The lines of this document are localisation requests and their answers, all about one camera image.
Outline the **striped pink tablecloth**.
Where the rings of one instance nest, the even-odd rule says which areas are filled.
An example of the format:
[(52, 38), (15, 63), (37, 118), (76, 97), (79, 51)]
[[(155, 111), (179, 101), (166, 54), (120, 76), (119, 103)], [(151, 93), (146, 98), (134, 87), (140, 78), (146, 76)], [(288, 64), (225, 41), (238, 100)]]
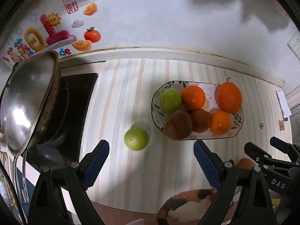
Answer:
[[(243, 94), (244, 124), (233, 138), (207, 140), (211, 151), (224, 161), (238, 162), (251, 141), (272, 155), (287, 155), (269, 144), (271, 137), (292, 141), (291, 124), (284, 123), (277, 98), (278, 87), (263, 80), (219, 67), (178, 60), (119, 59), (100, 64), (81, 144), (81, 155), (102, 139), (110, 145), (109, 156), (87, 193), (106, 224), (127, 224), (140, 217), (155, 222), (154, 215), (173, 195), (208, 188), (209, 184), (193, 154), (193, 142), (167, 139), (154, 125), (151, 100), (155, 91), (171, 80), (221, 84), (227, 78)], [(134, 127), (146, 130), (149, 140), (140, 151), (124, 143)]]

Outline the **steel wok lid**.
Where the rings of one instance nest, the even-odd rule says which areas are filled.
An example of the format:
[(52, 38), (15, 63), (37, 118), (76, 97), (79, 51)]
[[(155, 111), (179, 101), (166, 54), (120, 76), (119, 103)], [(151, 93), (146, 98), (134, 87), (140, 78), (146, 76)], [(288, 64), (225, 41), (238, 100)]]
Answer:
[(44, 136), (60, 84), (55, 51), (15, 63), (1, 93), (1, 131), (12, 155), (20, 156)]

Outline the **small brown card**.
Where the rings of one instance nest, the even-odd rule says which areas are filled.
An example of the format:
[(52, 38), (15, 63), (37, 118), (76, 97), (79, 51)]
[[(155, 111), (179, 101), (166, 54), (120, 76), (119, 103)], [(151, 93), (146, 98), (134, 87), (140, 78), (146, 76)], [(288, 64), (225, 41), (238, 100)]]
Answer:
[(279, 120), (278, 123), (279, 123), (279, 130), (280, 131), (284, 131), (285, 130), (284, 121), (283, 120)]

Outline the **black induction cooktop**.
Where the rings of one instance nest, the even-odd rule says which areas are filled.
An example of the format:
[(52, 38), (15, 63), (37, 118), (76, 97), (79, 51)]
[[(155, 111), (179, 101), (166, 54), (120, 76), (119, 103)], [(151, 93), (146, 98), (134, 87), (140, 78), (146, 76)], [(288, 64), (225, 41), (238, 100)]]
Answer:
[(35, 170), (63, 169), (79, 160), (87, 109), (98, 78), (96, 73), (63, 76), (48, 129), (31, 147), (26, 161)]

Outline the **large orange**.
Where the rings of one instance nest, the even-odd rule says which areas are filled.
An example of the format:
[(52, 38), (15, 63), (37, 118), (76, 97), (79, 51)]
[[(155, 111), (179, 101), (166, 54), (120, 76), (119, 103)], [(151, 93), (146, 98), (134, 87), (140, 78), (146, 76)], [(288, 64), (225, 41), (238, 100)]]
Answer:
[(232, 82), (230, 77), (216, 89), (216, 103), (227, 113), (235, 114), (242, 108), (243, 96), (240, 89)]

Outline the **red-green apple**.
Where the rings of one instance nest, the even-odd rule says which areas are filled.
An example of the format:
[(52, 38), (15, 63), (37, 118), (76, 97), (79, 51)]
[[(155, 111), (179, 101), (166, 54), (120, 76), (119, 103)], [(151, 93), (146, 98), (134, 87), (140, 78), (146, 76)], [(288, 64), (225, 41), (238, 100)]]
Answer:
[(241, 158), (235, 166), (239, 169), (251, 170), (256, 163), (249, 158)]
[(173, 111), (165, 121), (164, 133), (169, 139), (185, 140), (192, 132), (192, 118), (183, 110)]

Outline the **white wall socket strip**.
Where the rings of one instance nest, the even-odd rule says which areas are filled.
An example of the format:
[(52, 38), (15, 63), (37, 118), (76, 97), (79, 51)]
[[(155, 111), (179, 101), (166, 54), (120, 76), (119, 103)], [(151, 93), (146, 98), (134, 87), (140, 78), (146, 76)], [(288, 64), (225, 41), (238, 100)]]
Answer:
[(295, 32), (292, 38), (288, 41), (287, 45), (295, 54), (295, 56), (300, 60), (300, 33)]

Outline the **green apple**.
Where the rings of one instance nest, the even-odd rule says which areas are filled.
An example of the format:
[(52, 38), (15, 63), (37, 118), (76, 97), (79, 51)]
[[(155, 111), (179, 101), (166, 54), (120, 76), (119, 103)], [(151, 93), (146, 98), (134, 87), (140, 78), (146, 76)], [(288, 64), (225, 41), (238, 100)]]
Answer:
[(124, 143), (132, 151), (144, 149), (149, 142), (149, 136), (143, 128), (133, 127), (124, 135)]
[(162, 92), (160, 97), (160, 105), (162, 110), (170, 114), (174, 110), (178, 110), (182, 106), (181, 94), (177, 89), (169, 88)]

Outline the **dark red-brown fruit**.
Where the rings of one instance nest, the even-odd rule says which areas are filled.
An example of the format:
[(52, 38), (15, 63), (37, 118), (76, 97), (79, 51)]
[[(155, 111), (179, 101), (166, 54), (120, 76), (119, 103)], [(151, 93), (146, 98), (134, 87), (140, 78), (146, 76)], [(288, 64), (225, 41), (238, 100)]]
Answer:
[(193, 131), (203, 133), (207, 131), (211, 125), (211, 115), (203, 109), (196, 109), (190, 114), (192, 118)]

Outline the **small orange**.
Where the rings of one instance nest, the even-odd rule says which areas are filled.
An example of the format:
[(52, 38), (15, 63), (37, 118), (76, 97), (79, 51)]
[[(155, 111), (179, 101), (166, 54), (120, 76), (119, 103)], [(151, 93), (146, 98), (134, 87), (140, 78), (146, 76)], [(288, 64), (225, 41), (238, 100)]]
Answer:
[(204, 106), (206, 96), (202, 88), (197, 85), (190, 85), (181, 92), (181, 101), (185, 108), (196, 110)]
[(215, 135), (224, 135), (231, 128), (231, 118), (229, 114), (223, 110), (214, 111), (211, 115), (210, 130)]

